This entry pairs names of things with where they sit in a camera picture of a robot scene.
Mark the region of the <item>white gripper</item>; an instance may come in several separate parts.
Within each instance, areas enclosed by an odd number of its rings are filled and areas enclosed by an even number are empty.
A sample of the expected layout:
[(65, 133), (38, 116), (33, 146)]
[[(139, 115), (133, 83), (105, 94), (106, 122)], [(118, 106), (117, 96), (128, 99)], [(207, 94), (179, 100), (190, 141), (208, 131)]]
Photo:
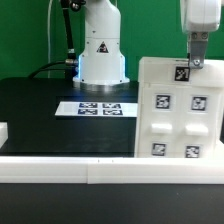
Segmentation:
[(222, 0), (180, 0), (182, 30), (188, 34), (187, 53), (191, 69), (202, 69), (209, 34), (217, 31)]

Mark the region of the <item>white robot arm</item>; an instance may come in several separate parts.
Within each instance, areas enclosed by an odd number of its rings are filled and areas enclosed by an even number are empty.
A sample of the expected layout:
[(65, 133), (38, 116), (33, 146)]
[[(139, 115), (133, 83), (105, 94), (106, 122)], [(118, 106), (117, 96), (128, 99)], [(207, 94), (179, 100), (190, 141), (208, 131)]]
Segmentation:
[[(121, 14), (110, 0), (59, 0), (63, 11), (68, 58), (68, 78), (76, 88), (111, 91), (129, 85), (125, 57), (120, 52)], [(223, 0), (180, 0), (182, 30), (188, 35), (189, 69), (204, 67), (208, 37), (219, 28)], [(85, 49), (77, 55), (69, 12), (84, 8)]]

